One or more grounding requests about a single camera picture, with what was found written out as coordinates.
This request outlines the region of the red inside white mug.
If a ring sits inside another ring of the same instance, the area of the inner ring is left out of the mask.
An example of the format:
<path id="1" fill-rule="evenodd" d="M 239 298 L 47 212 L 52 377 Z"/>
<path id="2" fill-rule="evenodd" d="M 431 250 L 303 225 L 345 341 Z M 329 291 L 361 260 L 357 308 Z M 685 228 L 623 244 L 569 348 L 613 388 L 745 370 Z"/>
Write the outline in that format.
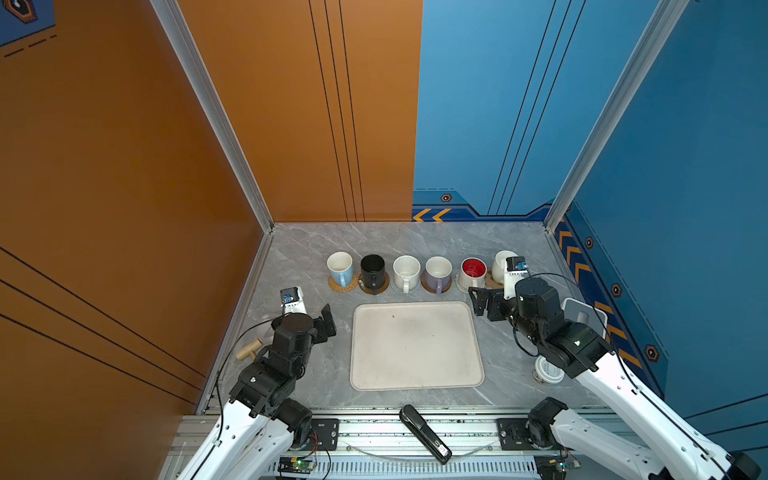
<path id="1" fill-rule="evenodd" d="M 484 288 L 487 271 L 487 266 L 482 260 L 470 257 L 462 261 L 458 276 L 473 278 L 474 286 L 470 288 Z"/>

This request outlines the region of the light blue mug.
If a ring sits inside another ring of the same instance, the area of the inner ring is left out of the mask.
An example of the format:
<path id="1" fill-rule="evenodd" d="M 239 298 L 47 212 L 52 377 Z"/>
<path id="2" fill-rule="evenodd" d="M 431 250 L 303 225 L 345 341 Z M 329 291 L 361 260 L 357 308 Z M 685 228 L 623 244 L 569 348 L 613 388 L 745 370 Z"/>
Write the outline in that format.
<path id="1" fill-rule="evenodd" d="M 335 252 L 331 254 L 326 261 L 327 268 L 330 271 L 330 276 L 345 287 L 349 284 L 354 273 L 354 262 L 352 256 L 343 251 Z"/>

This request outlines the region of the black mug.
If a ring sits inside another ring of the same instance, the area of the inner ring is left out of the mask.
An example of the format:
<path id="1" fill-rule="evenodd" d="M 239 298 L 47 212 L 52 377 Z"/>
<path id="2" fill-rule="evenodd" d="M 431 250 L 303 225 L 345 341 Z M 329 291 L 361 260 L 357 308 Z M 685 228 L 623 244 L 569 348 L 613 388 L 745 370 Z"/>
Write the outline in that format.
<path id="1" fill-rule="evenodd" d="M 364 256 L 360 262 L 361 279 L 370 289 L 380 288 L 387 276 L 386 263 L 383 257 L 378 254 L 369 254 Z"/>

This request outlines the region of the white mug purple handle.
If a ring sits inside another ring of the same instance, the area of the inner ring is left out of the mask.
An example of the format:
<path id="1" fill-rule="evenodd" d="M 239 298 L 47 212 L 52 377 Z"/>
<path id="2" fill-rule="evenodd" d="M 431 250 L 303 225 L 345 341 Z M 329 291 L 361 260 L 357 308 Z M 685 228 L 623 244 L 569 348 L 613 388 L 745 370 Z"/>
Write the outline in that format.
<path id="1" fill-rule="evenodd" d="M 426 262 L 424 277 L 431 288 L 440 290 L 448 278 L 452 278 L 452 263 L 443 256 L 433 256 Z"/>

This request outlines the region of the glossy dark brown coaster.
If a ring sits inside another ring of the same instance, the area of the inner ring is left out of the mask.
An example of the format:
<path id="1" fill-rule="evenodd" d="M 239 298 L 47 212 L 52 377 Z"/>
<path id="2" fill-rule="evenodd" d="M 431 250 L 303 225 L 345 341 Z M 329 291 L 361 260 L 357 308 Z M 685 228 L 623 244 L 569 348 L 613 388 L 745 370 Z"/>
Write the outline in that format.
<path id="1" fill-rule="evenodd" d="M 378 288 L 378 289 L 370 289 L 370 288 L 368 288 L 365 285 L 363 279 L 358 280 L 358 285 L 359 285 L 360 290 L 362 290 L 367 295 L 379 295 L 381 293 L 384 293 L 388 289 L 388 287 L 390 285 L 390 278 L 387 275 L 385 277 L 383 285 L 380 288 Z"/>

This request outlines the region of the cork paw print coaster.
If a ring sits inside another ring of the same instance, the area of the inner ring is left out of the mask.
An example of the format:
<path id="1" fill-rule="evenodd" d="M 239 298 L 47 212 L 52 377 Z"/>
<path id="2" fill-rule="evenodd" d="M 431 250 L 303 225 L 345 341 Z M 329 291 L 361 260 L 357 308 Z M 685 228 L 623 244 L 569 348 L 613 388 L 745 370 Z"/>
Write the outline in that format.
<path id="1" fill-rule="evenodd" d="M 502 289 L 503 285 L 496 282 L 491 273 L 487 273 L 485 276 L 485 286 L 488 289 Z"/>

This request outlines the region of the rattan woven coaster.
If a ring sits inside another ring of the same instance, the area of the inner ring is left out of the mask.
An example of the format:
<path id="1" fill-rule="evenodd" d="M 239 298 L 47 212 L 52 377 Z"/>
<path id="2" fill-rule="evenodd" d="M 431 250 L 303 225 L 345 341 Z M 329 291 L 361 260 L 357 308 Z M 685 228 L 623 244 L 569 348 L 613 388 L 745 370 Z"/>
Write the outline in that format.
<path id="1" fill-rule="evenodd" d="M 328 286 L 329 288 L 337 293 L 349 293 L 355 290 L 359 286 L 360 281 L 360 274 L 358 272 L 354 272 L 351 281 L 349 284 L 345 287 L 342 287 L 340 284 L 338 284 L 332 276 L 328 277 Z"/>

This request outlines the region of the white multicolour woven coaster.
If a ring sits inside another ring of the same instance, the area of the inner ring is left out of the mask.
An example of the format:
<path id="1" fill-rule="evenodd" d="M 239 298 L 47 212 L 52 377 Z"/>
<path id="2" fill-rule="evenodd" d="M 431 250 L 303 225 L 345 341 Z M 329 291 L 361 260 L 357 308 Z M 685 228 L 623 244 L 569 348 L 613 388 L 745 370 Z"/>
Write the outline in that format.
<path id="1" fill-rule="evenodd" d="M 468 289 L 474 286 L 474 279 L 471 277 L 458 276 L 456 281 L 459 290 L 464 293 L 467 293 Z"/>

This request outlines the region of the round wooden coaster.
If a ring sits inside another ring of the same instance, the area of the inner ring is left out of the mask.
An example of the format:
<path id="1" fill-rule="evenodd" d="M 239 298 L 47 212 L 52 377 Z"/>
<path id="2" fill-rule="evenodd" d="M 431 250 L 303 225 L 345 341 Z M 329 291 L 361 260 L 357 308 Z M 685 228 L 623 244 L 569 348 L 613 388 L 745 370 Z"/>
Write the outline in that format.
<path id="1" fill-rule="evenodd" d="M 421 283 L 421 286 L 427 292 L 429 292 L 431 294 L 435 294 L 435 295 L 441 295 L 441 294 L 445 294 L 446 292 L 448 292 L 451 289 L 452 284 L 453 284 L 453 279 L 452 278 L 448 278 L 447 281 L 444 283 L 444 285 L 442 286 L 442 288 L 440 290 L 431 288 L 429 283 L 428 283 L 428 281 L 427 281 L 427 278 L 424 277 L 424 276 L 422 276 L 420 278 L 420 283 Z"/>

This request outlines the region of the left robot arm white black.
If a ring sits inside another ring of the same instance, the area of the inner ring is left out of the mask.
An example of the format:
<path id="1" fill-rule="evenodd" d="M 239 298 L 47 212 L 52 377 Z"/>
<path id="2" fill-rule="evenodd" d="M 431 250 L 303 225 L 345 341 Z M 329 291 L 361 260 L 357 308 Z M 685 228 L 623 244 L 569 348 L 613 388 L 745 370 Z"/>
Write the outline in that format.
<path id="1" fill-rule="evenodd" d="M 310 435 L 312 412 L 291 398 L 312 347 L 337 333 L 331 307 L 311 317 L 298 303 L 271 321 L 272 343 L 239 374 L 181 479 L 258 479 Z"/>

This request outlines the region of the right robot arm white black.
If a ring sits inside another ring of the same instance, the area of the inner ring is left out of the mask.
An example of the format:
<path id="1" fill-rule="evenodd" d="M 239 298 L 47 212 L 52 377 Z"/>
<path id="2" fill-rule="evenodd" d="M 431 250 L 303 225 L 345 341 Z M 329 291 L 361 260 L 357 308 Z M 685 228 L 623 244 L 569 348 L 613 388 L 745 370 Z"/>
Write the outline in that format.
<path id="1" fill-rule="evenodd" d="M 478 315 L 508 322 L 538 356 L 602 399 L 641 439 L 632 443 L 547 397 L 528 414 L 529 441 L 540 449 L 575 450 L 624 479 L 757 479 L 760 466 L 729 452 L 669 407 L 629 370 L 604 334 L 567 316 L 557 290 L 531 276 L 515 292 L 471 287 Z"/>

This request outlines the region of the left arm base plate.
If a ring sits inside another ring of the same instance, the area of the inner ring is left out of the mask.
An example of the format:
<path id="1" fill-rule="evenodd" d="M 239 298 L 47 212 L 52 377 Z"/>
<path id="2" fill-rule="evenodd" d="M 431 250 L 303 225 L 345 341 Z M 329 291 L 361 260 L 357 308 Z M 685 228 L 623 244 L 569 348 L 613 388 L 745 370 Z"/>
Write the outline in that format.
<path id="1" fill-rule="evenodd" d="M 301 446 L 303 451 L 309 451 L 319 442 L 320 450 L 333 452 L 337 449 L 339 440 L 340 420 L 338 418 L 313 418 L 310 423 L 309 434 Z"/>

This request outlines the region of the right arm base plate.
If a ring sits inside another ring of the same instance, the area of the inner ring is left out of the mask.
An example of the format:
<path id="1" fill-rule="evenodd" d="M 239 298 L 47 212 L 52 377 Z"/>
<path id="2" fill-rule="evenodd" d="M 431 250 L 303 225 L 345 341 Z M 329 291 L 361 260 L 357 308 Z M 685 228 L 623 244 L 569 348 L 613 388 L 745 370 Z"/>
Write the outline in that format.
<path id="1" fill-rule="evenodd" d="M 502 451 L 530 451 L 537 447 L 531 443 L 532 437 L 525 418 L 499 418 L 496 420 L 498 439 Z"/>

